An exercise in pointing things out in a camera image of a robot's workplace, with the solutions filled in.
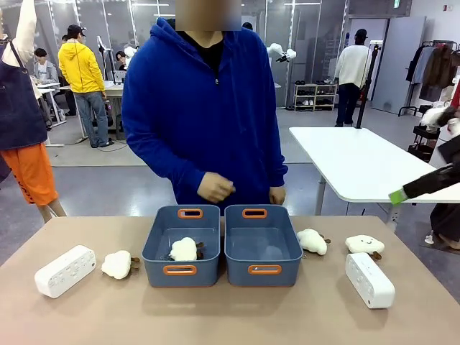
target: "orange shorts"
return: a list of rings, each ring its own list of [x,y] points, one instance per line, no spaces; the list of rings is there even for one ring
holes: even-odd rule
[[[28,203],[45,206],[59,198],[45,144],[6,149],[0,153],[6,164],[13,170],[14,177]]]

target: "blue zip-up hoodie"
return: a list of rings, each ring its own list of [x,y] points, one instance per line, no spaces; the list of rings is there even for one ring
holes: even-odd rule
[[[284,184],[275,85],[260,38],[225,32],[216,76],[198,51],[163,19],[133,57],[123,92],[126,140],[160,177],[172,182],[179,204],[208,203],[197,190],[205,172],[236,189],[218,204],[270,203]]]

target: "gray storage bin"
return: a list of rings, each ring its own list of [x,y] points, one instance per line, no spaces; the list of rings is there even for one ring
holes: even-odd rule
[[[202,260],[167,261],[174,242],[184,237],[203,242]],[[212,205],[165,206],[155,218],[142,251],[151,286],[211,286],[217,281],[217,263],[221,252],[220,210]]]
[[[233,285],[291,286],[297,280],[303,250],[282,206],[227,207],[224,247]]]

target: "white sweater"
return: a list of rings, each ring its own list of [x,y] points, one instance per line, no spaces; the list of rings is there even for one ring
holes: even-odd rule
[[[362,88],[367,79],[372,51],[365,45],[351,45],[340,54],[336,66],[339,84],[353,83]]]
[[[36,23],[37,15],[35,14],[34,0],[24,0],[21,5],[21,14],[19,15],[19,22],[17,24],[16,37],[13,39],[13,45],[24,65],[32,59],[32,56],[34,55]],[[19,63],[17,62],[10,45],[5,47],[1,60],[7,65],[19,67]],[[42,94],[38,91],[38,88],[32,79],[30,82],[32,83],[32,87],[34,89],[35,98],[39,99]]]

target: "white fluffy toy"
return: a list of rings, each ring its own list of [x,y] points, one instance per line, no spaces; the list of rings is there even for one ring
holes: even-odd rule
[[[353,254],[367,253],[372,255],[374,252],[381,254],[385,250],[385,245],[381,241],[367,235],[349,237],[345,240],[345,244]]]
[[[125,278],[131,269],[131,254],[126,250],[106,255],[101,270],[115,279]]]
[[[328,251],[328,245],[324,238],[313,229],[305,229],[297,233],[300,246],[312,253],[324,255]]]
[[[196,243],[190,237],[184,237],[171,246],[171,259],[175,261],[194,261],[197,259]]]

